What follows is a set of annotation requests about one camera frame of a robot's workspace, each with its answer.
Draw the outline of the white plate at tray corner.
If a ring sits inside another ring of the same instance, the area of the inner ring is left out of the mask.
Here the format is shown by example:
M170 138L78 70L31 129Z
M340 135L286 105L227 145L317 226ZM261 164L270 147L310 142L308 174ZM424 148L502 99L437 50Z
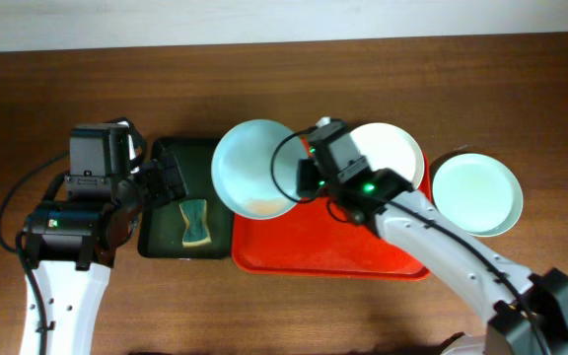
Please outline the white plate at tray corner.
M388 123L367 123L350 132L360 153L373 171L390 169L409 180L415 188L425 173L423 152L405 130Z

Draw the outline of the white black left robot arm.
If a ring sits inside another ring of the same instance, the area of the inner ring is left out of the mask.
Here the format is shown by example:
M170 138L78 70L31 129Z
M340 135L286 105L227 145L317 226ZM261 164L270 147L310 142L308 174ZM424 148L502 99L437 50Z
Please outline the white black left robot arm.
M24 354L88 354L118 248L143 212L187 195L174 154L147 161L127 118L80 124L57 175L15 239L26 274Z

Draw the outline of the white clean plate on table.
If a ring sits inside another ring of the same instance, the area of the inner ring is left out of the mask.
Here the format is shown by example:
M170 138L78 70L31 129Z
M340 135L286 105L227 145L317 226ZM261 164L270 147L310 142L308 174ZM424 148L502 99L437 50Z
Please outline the white clean plate on table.
M446 218L481 238L508 232L523 214L524 194L516 176L482 154L463 153L444 162L434 174L432 193Z

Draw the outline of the red plastic tray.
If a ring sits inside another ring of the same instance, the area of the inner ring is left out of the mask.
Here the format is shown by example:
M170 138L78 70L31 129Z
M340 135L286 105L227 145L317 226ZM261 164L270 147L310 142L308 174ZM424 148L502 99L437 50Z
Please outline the red plastic tray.
M234 219L231 257L251 273L419 281L421 262L380 241L320 198L270 220Z

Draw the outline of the white plate with red smear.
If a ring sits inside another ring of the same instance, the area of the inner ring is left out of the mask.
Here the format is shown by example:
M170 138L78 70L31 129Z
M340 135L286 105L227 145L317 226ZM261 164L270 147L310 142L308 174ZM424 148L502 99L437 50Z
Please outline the white plate with red smear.
M240 123L217 144L211 162L214 188L234 213L268 220L296 205L298 162L308 157L302 140L266 119Z

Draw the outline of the green yellow sponge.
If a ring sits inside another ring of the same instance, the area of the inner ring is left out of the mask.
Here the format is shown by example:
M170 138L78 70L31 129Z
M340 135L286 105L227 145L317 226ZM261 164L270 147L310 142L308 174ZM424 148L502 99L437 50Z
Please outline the green yellow sponge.
M204 199L185 200L179 204L185 224L181 243L185 248L196 248L211 243L207 225L207 201Z

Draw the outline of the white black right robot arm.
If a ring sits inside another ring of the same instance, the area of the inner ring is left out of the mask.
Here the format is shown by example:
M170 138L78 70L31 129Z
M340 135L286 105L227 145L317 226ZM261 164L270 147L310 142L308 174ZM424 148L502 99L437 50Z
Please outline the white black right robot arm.
M299 164L298 190L330 198L355 224L422 263L484 322L483 338L453 342L456 354L568 354L568 275L537 275L445 218L411 182L365 160L341 181L314 159Z

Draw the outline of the black rectangular tray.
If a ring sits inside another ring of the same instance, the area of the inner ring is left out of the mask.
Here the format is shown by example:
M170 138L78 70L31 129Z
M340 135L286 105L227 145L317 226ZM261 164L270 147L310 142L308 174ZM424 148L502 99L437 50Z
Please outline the black rectangular tray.
M148 258L222 259L231 253L234 213L218 197L211 178L216 138L162 137L152 146L151 157L172 153L187 187L184 201L206 201L210 241L200 246L183 243L185 223L177 201L143 214L139 253Z

